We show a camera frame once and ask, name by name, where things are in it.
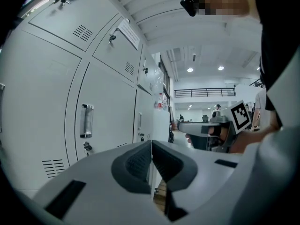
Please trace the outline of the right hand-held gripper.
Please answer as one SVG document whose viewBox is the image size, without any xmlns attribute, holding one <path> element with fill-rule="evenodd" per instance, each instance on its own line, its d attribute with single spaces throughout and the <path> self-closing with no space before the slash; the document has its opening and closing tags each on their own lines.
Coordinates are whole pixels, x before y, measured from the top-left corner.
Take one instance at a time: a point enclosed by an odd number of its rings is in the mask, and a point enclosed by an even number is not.
<svg viewBox="0 0 300 225">
<path fill-rule="evenodd" d="M 245 103 L 241 100 L 227 109 L 215 112 L 215 116 L 208 122 L 183 122 L 178 124 L 178 130 L 188 134 L 195 149 L 209 150 L 209 128 L 218 125 L 233 124 L 236 134 L 251 124 Z"/>
</svg>

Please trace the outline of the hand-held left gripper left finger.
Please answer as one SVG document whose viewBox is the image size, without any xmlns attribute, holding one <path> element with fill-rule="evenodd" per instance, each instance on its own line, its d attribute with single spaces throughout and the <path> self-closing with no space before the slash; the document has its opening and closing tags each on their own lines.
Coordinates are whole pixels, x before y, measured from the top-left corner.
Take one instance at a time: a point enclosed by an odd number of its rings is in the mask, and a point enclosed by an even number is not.
<svg viewBox="0 0 300 225">
<path fill-rule="evenodd" d="M 152 141 L 135 145 L 136 147 L 114 159 L 111 173 L 115 181 L 128 192 L 150 194 L 151 188 L 147 177 L 152 161 Z"/>
</svg>

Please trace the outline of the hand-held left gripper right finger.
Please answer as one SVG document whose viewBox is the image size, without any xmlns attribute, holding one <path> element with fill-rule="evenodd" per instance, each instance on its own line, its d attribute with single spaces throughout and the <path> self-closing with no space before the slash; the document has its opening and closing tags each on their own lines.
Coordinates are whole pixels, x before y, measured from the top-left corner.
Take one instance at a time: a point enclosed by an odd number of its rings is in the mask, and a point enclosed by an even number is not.
<svg viewBox="0 0 300 225">
<path fill-rule="evenodd" d="M 152 161 L 166 183 L 165 215 L 174 222 L 188 214 L 176 205 L 173 193 L 189 187 L 197 175 L 197 164 L 167 143 L 152 141 Z"/>
</svg>

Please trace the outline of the person's right hand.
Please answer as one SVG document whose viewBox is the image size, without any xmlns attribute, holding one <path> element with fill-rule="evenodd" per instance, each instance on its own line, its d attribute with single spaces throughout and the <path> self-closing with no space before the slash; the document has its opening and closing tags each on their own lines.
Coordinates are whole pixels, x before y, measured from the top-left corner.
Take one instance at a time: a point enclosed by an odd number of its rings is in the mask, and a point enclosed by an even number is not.
<svg viewBox="0 0 300 225">
<path fill-rule="evenodd" d="M 232 145 L 237 139 L 232 123 L 209 128 L 209 150 L 219 153 L 230 153 Z"/>
</svg>

